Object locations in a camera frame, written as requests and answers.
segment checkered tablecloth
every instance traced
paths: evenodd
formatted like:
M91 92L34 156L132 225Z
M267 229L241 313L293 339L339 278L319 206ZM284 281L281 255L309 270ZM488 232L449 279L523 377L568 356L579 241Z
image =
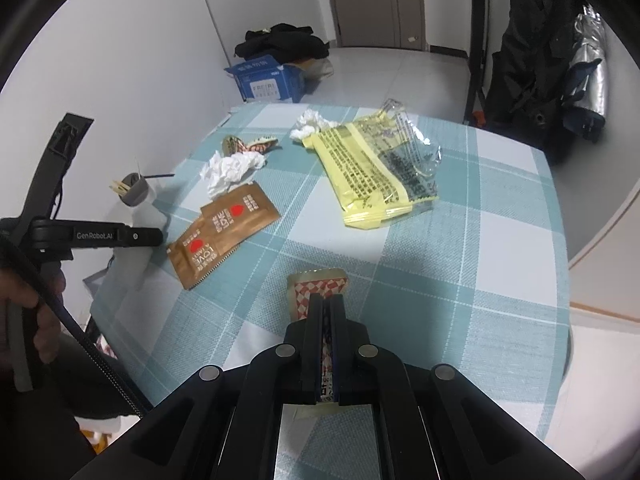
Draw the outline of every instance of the checkered tablecloth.
M203 141L154 205L175 240L208 202L198 172L224 136L277 136L256 180L282 218L244 241L196 289L175 277L164 248L142 286L110 271L92 315L157 403L199 367L232 368L280 341L287 275L340 267L347 316L373 343L421 367L448 362L539 438L561 383L568 338L568 266L551 174L541 152L471 127L412 116L443 147L434 209L391 227L343 225L313 152L288 133L307 105L249 104ZM370 109L316 107L349 121ZM284 410L277 478L378 477L370 409L320 418Z

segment human hand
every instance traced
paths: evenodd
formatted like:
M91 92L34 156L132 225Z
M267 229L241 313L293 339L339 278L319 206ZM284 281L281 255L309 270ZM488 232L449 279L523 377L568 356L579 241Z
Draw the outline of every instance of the human hand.
M50 283L51 291L62 294L66 281L62 272ZM6 307L9 302L19 304L24 308L38 306L37 293L10 269L0 269L0 305ZM38 331L33 337L33 345L38 351L40 360L48 364L58 355L60 346L60 322L48 305L43 304L36 316Z

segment brown condiment packet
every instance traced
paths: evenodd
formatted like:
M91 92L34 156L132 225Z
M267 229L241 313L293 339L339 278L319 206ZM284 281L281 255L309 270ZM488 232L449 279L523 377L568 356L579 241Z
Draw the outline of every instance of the brown condiment packet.
M236 247L231 247L225 253L218 252L215 237L215 230L200 216L174 243L168 245L166 253L185 290L199 284L236 250Z
M280 218L278 210L256 183L237 187L200 210L216 233L216 248L221 254Z

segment snack wrapper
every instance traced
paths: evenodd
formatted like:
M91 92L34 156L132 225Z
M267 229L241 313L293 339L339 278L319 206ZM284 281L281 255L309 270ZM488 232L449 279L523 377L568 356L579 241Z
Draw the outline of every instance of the snack wrapper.
M348 284L346 272L342 269L321 269L290 274L287 278L287 298L289 300L289 313L292 321L306 318L311 294L318 293L323 298L334 294L341 294ZM322 318L322 373L320 402L334 402L334 378L331 352L331 327L329 320ZM305 406L304 410L298 410L298 418L315 416L314 406Z
M440 146L397 101L351 123L303 139L316 151L342 207L345 225L375 229L430 208L438 196Z
M214 243L220 254L280 218L278 210L255 182L236 187L200 211L207 226L216 232Z
M200 216L166 248L169 260L185 290L190 290L209 276L238 247L221 253L215 244L216 233Z

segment transparent plastic wrapper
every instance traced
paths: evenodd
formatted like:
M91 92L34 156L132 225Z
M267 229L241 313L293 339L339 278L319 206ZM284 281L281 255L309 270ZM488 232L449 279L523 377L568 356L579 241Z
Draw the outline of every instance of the transparent plastic wrapper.
M303 139L316 150L342 207L345 225L375 229L431 208L438 197L440 145L401 103Z

